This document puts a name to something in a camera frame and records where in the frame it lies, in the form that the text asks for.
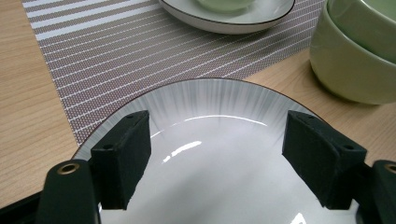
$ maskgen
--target tableware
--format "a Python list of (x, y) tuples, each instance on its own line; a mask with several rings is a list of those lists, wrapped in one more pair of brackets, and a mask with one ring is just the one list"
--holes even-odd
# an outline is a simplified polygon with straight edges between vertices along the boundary
[(310, 57), (318, 80), (334, 94), (371, 105), (396, 101), (396, 64), (349, 39), (333, 23), (327, 4), (312, 36)]
[(196, 0), (160, 0), (171, 15), (209, 32), (241, 35), (268, 29), (293, 8), (295, 0), (256, 0), (245, 9), (218, 13), (202, 7)]
[(288, 110), (311, 111), (259, 85), (194, 79), (120, 108), (81, 145), (93, 147), (124, 115), (150, 113), (152, 153), (127, 211), (103, 223), (355, 223), (357, 205), (330, 211), (281, 155)]
[(329, 15), (350, 39), (396, 63), (396, 1), (330, 0)]
[(197, 0), (203, 7), (221, 13), (230, 13), (248, 7), (255, 0)]

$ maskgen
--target striped placemat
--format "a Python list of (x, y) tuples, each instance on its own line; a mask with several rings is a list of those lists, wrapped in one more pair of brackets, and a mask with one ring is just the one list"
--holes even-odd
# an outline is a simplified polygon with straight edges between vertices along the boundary
[(81, 144), (120, 106), (170, 82), (243, 79), (309, 46), (323, 0), (297, 0), (269, 30), (201, 31), (157, 0), (22, 0)]

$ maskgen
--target black plastic part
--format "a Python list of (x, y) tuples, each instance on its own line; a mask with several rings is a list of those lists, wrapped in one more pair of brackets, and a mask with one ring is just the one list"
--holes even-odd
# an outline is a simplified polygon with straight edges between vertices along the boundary
[(289, 111), (283, 156), (329, 209), (348, 209), (357, 188), (350, 174), (364, 166), (366, 149), (311, 115)]
[(35, 223), (100, 223), (91, 170), (86, 161), (64, 161), (49, 170)]
[(104, 209), (124, 209), (134, 194), (151, 155), (149, 112), (124, 117), (91, 150)]
[(396, 223), (396, 162), (376, 161), (372, 189), (375, 205), (384, 224)]
[(41, 191), (0, 209), (0, 223), (33, 224)]

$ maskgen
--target white plate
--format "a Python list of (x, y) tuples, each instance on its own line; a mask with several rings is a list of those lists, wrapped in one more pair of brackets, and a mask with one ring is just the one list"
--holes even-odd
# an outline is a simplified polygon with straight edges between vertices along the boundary
[(268, 29), (280, 22), (295, 0), (256, 0), (235, 13), (205, 9), (196, 0), (159, 0), (163, 8), (196, 28), (228, 35), (241, 35)]
[(230, 79), (181, 81), (122, 107), (81, 146), (93, 147), (122, 117), (147, 109), (152, 154), (127, 211), (103, 223), (355, 223), (322, 208), (281, 155), (288, 110), (313, 114), (262, 86)]

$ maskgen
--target table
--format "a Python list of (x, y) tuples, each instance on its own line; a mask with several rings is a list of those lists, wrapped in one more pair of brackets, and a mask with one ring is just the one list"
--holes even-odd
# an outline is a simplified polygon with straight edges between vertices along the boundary
[[(0, 207), (42, 190), (47, 171), (78, 149), (21, 2), (0, 3)], [(396, 104), (362, 105), (325, 91), (305, 49), (246, 81), (279, 91), (369, 149), (396, 161)]]

